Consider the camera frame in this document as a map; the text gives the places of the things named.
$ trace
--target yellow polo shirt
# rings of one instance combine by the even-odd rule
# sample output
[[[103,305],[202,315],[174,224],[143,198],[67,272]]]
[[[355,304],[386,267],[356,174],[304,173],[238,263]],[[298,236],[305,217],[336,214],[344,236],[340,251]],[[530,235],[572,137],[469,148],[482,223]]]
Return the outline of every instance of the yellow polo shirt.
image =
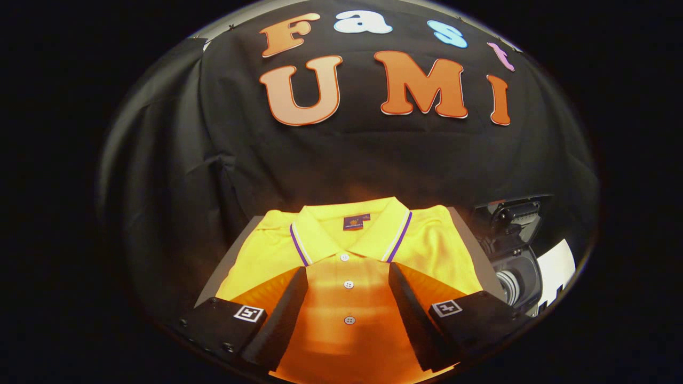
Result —
[[[361,215],[370,218],[362,228],[344,229],[345,217]],[[482,290],[446,207],[409,210],[388,197],[268,211],[216,296],[272,313],[296,268],[305,266],[309,290],[270,374],[302,384],[416,383],[451,368],[419,367],[389,288],[391,262],[402,267],[425,311]]]

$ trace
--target black cloth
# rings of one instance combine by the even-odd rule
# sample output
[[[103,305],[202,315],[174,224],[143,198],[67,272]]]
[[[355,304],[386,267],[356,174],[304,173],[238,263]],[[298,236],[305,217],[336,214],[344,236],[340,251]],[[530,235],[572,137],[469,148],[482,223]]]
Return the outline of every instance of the black cloth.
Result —
[[[382,14],[387,34],[340,33],[335,15]],[[264,59],[267,26],[309,12],[305,42]],[[428,20],[458,28],[466,49],[434,37]],[[486,44],[507,53],[510,72]],[[440,12],[404,2],[306,1],[256,16],[210,42],[187,39],[133,87],[116,115],[98,175],[98,211],[110,248],[127,257],[149,313],[167,320],[191,309],[250,218],[270,209],[396,196],[411,209],[472,206],[552,193],[536,243],[542,254],[566,238],[579,258],[596,225],[598,180],[581,123],[552,80],[525,53]],[[429,73],[438,58],[464,67],[465,119],[417,108],[385,115],[377,51],[408,53]],[[296,102],[318,101],[310,59],[340,55],[341,100],[310,126],[278,123],[259,77],[293,65]],[[487,74],[508,84],[512,123],[490,121]]]

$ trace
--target shirt label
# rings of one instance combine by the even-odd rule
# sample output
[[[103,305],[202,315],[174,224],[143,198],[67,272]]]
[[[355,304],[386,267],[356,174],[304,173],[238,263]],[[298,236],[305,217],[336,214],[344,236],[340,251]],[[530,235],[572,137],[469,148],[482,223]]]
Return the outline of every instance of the shirt label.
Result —
[[[364,215],[358,215],[358,216],[344,217],[344,230],[345,231],[362,230],[363,229],[363,222],[365,220],[370,220],[370,214],[369,213],[366,213]]]

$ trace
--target letter m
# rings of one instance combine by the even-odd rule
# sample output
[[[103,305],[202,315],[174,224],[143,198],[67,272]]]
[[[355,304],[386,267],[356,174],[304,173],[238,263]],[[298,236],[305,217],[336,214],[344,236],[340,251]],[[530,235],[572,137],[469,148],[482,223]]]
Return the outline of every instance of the letter m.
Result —
[[[467,117],[467,108],[462,100],[460,64],[437,59],[430,73],[425,75],[407,53],[381,51],[375,53],[375,60],[382,62],[387,71],[387,101],[382,104],[382,112],[387,115],[413,112],[413,105],[407,100],[408,90],[422,113],[429,112],[440,92],[441,100],[435,108],[437,114],[447,118]]]

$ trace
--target shirt collar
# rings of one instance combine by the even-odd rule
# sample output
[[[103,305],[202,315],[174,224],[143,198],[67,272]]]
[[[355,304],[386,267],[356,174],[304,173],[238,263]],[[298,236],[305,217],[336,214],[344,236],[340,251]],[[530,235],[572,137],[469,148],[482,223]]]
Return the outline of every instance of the shirt collar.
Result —
[[[333,217],[341,219],[368,212],[379,213],[373,215],[372,226],[366,229],[356,243],[346,251],[382,262],[390,262],[401,244],[413,215],[396,197],[349,204],[304,206],[290,228],[292,240],[304,265],[313,264],[344,251],[318,220]]]

